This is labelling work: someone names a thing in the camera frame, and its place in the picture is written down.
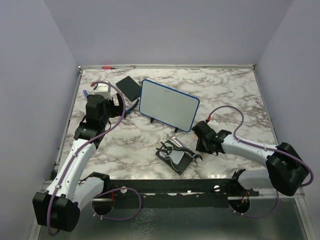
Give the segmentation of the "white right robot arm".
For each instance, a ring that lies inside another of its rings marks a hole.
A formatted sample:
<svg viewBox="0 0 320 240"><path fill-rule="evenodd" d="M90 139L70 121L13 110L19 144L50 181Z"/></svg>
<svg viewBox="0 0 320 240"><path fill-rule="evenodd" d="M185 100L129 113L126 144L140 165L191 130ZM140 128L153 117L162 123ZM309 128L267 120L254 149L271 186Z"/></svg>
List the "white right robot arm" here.
<svg viewBox="0 0 320 240"><path fill-rule="evenodd" d="M259 170L240 170L234 174L229 189L240 196L251 189L274 188L285 196L293 196L310 171L288 143L279 146L259 144L235 138L227 130L215 132L206 121L198 122L192 131L197 136L196 150L207 154L230 154L263 166Z"/></svg>

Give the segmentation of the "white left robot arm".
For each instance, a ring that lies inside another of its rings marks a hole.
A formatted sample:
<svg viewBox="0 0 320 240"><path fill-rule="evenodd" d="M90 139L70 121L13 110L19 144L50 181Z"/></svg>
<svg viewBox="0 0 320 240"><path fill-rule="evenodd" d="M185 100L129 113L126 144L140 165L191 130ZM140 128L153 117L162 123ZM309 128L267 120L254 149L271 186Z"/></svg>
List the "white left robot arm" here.
<svg viewBox="0 0 320 240"><path fill-rule="evenodd" d="M106 197L111 190L108 182L96 177L79 185L81 175L89 159L98 149L106 126L111 118L122 120L126 115L126 105L121 94L117 94L118 105L113 99L100 94L87 97L85 116L74 133L71 150L60 171L44 192L36 192L32 204L37 224L52 229L71 232L77 225L81 210L94 195Z"/></svg>

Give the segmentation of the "blue framed whiteboard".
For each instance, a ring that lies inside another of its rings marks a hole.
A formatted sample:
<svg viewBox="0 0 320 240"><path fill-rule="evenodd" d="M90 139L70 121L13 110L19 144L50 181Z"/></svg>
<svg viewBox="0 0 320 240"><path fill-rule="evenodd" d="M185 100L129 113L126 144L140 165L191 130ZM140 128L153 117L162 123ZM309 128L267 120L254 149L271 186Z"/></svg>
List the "blue framed whiteboard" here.
<svg viewBox="0 0 320 240"><path fill-rule="evenodd" d="M199 105L196 96L148 79L142 81L139 112L151 119L189 132Z"/></svg>

